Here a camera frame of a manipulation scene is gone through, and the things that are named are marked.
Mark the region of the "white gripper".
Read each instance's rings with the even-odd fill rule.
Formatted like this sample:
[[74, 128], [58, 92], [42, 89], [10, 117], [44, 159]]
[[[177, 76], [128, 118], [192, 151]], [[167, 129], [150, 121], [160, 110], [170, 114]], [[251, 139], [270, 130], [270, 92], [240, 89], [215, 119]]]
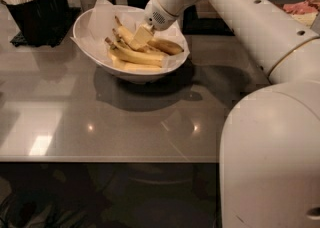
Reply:
[[154, 32], [168, 29], [190, 6], [198, 0], [149, 0], [144, 9], [144, 21], [132, 39], [129, 46], [134, 50], [144, 50], [153, 38]]

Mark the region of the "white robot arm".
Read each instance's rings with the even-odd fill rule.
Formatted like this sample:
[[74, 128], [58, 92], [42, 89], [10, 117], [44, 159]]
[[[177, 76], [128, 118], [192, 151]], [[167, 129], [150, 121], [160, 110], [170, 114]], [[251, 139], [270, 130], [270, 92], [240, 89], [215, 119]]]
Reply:
[[[150, 0], [169, 28], [198, 0]], [[320, 38], [268, 0], [208, 0], [268, 78], [230, 111], [220, 142], [222, 228], [320, 228]]]

